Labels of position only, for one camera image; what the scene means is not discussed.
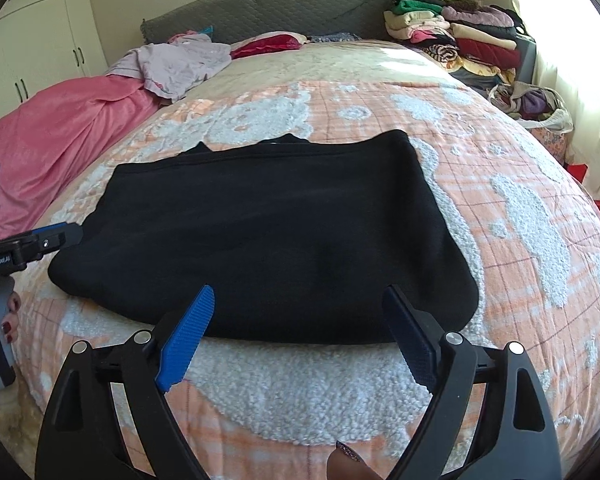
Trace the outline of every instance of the fingernail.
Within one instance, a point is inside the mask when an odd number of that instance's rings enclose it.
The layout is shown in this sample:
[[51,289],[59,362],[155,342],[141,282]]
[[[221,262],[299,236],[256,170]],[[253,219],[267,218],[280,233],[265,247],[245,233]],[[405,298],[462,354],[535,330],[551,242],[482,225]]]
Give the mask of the fingernail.
[[345,455],[347,455],[350,459],[355,460],[356,462],[365,463],[365,461],[362,460],[362,457],[358,453],[353,451],[349,446],[347,446],[347,444],[343,444],[339,440],[336,440],[336,449],[339,449],[341,452],[343,452]]

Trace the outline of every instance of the sheer curtain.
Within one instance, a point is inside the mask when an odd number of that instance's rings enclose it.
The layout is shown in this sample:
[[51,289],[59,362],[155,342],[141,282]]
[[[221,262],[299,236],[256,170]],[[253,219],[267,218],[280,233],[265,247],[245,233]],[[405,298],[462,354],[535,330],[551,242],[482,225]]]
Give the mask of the sheer curtain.
[[600,200],[600,15],[590,0],[513,0],[538,43],[534,83],[555,89],[574,122],[568,163],[587,164]]

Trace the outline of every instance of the hand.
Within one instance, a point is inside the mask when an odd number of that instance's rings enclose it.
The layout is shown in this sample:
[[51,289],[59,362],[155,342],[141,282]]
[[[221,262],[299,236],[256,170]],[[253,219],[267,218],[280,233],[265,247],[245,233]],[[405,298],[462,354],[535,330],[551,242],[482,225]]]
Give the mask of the hand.
[[327,460],[327,480],[382,480],[349,446],[336,443]]
[[18,338],[18,311],[22,300],[17,292],[12,292],[7,300],[9,313],[2,320],[2,331],[7,337],[7,342],[13,343]]

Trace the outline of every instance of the blue gripper tip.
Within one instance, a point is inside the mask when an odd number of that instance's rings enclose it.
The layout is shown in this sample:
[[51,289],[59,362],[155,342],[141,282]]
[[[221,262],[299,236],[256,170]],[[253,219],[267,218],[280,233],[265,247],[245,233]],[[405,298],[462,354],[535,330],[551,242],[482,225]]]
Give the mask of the blue gripper tip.
[[216,304],[214,290],[205,285],[191,303],[160,354],[160,369],[155,384],[162,393],[184,379]]

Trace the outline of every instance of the gray quilted headboard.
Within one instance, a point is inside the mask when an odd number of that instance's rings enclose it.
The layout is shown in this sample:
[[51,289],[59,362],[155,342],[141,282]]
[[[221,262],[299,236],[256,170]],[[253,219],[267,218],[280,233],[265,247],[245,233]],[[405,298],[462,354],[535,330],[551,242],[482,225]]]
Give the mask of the gray quilted headboard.
[[213,40],[235,43],[272,30],[306,36],[352,32],[363,39],[389,40],[382,12],[393,0],[198,0],[145,20],[147,43],[165,43],[187,30],[213,25]]

